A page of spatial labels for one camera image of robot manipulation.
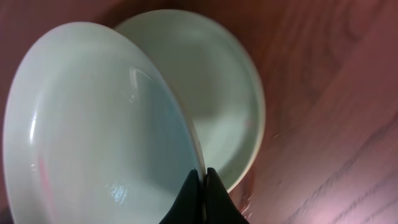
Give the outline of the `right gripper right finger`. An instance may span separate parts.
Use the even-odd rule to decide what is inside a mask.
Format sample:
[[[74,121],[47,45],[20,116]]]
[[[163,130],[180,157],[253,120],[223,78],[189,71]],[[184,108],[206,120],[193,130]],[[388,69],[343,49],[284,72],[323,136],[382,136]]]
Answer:
[[[249,224],[235,207],[214,168],[207,168],[205,177],[207,224]]]

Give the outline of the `mint plate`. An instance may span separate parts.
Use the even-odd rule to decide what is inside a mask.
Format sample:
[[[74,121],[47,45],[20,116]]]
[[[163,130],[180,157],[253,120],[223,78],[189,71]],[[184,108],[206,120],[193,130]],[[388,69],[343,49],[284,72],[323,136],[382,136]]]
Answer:
[[[90,22],[24,56],[3,129],[15,223],[158,223],[199,168],[177,100],[142,50]]]
[[[204,163],[233,190],[260,149],[266,109],[259,74],[222,25],[194,12],[162,9],[116,30],[138,45],[193,121]]]

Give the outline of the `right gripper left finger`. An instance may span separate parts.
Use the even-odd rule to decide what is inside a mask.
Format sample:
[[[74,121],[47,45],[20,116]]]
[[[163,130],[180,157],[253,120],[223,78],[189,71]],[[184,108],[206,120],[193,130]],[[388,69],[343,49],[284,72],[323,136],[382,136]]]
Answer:
[[[191,170],[180,189],[171,209],[160,224],[203,223],[201,185],[196,169]]]

